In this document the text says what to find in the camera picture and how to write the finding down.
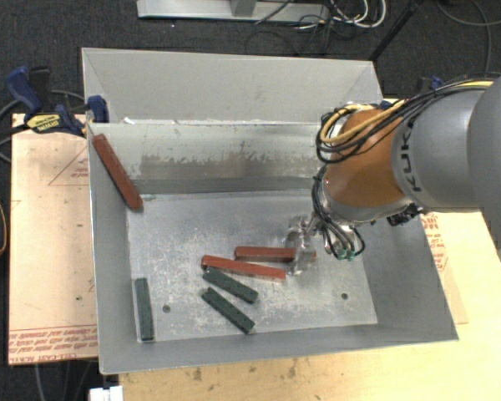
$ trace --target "cable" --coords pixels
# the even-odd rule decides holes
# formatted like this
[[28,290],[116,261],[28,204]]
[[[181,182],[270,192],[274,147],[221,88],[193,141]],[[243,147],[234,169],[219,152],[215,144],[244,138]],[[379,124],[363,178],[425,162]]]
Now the cable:
[[338,21],[340,23],[347,23],[351,24],[355,27],[359,28],[375,28],[381,25],[384,22],[384,19],[386,18],[387,14],[387,5],[386,5],[386,0],[378,0],[378,5],[377,5],[377,13],[378,9],[380,7],[381,13],[380,16],[376,21],[373,21],[371,23],[364,23],[364,21],[367,18],[367,15],[369,14],[369,2],[367,0],[362,0],[362,3],[364,5],[364,12],[363,14],[358,14],[354,17],[348,17],[344,11],[342,11],[338,5],[336,4],[335,0],[328,0],[329,3],[332,5],[332,19],[335,21]]
[[[316,135],[316,152],[318,158],[326,163],[340,163],[354,155],[367,153],[378,142],[388,136],[397,126],[404,123],[406,120],[418,117],[423,111],[435,101],[451,94],[456,94],[466,90],[485,90],[493,82],[493,79],[484,77],[467,77],[462,78],[457,82],[447,83],[439,88],[429,91],[425,94],[414,96],[410,99],[396,101],[376,116],[371,117],[366,122],[359,124],[347,132],[340,133],[334,137],[330,137],[330,133],[334,130],[337,122],[350,114],[357,111],[356,104],[350,104],[341,109],[336,109],[334,113],[324,114],[321,118],[321,128]],[[377,143],[374,143],[368,149],[363,150],[362,147],[367,141],[377,132],[386,129],[396,120],[400,120],[389,132],[387,132]]]
[[87,374],[89,372],[89,369],[93,365],[92,362],[88,362],[87,366],[85,367],[85,370],[83,371],[82,377],[80,378],[80,381],[78,382],[78,388],[76,389],[76,393],[74,393],[74,398],[72,398],[73,401],[78,401],[78,397],[82,393],[82,390],[84,389],[84,382],[85,379],[87,378]]
[[293,0],[286,0],[277,9],[275,9],[273,12],[271,12],[269,15],[266,15],[265,17],[263,17],[259,21],[256,21],[255,25],[269,21],[271,18],[273,18],[275,15],[277,15],[279,12],[281,12],[291,2],[293,2]]
[[41,383],[41,373],[39,372],[39,364],[35,364],[35,380],[37,381],[37,391],[39,393],[39,399],[41,401],[46,401],[43,391],[43,384]]
[[[67,103],[68,103],[68,97],[72,97],[72,98],[84,101],[84,97],[82,95],[76,94],[74,92],[69,92],[67,90],[55,89],[55,90],[52,90],[51,93],[56,94],[56,95],[63,95],[65,97]],[[15,99],[14,101],[11,101],[8,104],[4,105],[0,109],[0,121],[6,115],[11,114],[13,109],[15,109],[15,107],[19,106],[20,104],[21,104],[21,101],[18,101]],[[26,127],[18,126],[16,128],[11,128],[11,129],[8,129],[6,131],[0,132],[0,146],[5,145],[10,140],[10,138],[4,138],[4,136],[10,137],[11,135],[14,135],[18,132],[22,132],[24,130],[26,130]],[[0,159],[5,161],[5,162],[11,163],[11,160],[4,153],[1,153],[1,152],[0,152]]]
[[67,389],[68,389],[68,380],[70,378],[70,365],[71,361],[67,361],[67,370],[65,371],[65,382],[63,383],[63,394],[61,396],[61,401],[66,401],[67,399]]
[[483,9],[477,4],[477,2],[473,2],[473,5],[477,8],[481,17],[483,17],[484,25],[486,27],[486,59],[484,60],[484,72],[487,73],[490,66],[490,59],[492,58],[492,32],[490,31],[488,19],[486,18]]
[[362,237],[362,235],[355,226],[352,226],[351,229],[352,231],[354,231],[354,234],[357,236],[358,241],[360,242],[360,249],[357,252],[355,252],[354,255],[360,256],[360,254],[362,254],[366,250],[366,242],[364,241],[364,238]]
[[462,25],[469,25],[471,27],[490,27],[492,25],[498,25],[501,23],[501,19],[499,19],[498,21],[492,21],[491,23],[488,22],[488,20],[486,20],[484,23],[471,23],[469,21],[464,21],[463,19],[459,19],[459,18],[456,18],[454,17],[451,13],[447,12],[442,4],[439,2],[439,0],[436,0],[436,5],[438,6],[438,9],[440,9],[440,11],[448,18],[452,19],[453,21],[457,22],[457,23],[461,23]]

